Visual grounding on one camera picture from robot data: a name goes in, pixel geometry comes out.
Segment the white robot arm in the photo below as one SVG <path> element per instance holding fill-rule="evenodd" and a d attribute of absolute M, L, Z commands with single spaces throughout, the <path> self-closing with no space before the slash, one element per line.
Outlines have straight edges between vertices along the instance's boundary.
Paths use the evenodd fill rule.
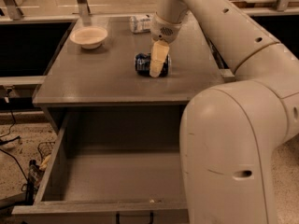
<path fill-rule="evenodd" d="M 180 158 L 190 224 L 278 224 L 273 150 L 299 134 L 299 63 L 228 0 L 160 0 L 151 24 L 149 73 L 191 12 L 235 75 L 187 104 Z"/>

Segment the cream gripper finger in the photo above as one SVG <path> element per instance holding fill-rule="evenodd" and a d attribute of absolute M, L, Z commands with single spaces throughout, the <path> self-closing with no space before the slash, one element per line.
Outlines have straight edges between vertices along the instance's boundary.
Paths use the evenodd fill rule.
<path fill-rule="evenodd" d="M 169 53 L 169 44 L 163 40 L 153 43 L 150 54 L 149 75 L 158 77 L 163 69 L 164 62 Z"/>

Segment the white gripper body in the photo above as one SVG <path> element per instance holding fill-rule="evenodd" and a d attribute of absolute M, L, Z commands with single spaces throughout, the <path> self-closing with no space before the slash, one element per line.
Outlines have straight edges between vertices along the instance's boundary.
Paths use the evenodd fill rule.
<path fill-rule="evenodd" d="M 166 21 L 155 13 L 150 25 L 151 38 L 153 41 L 163 40 L 170 44 L 176 40 L 181 26 L 182 22 Z"/>

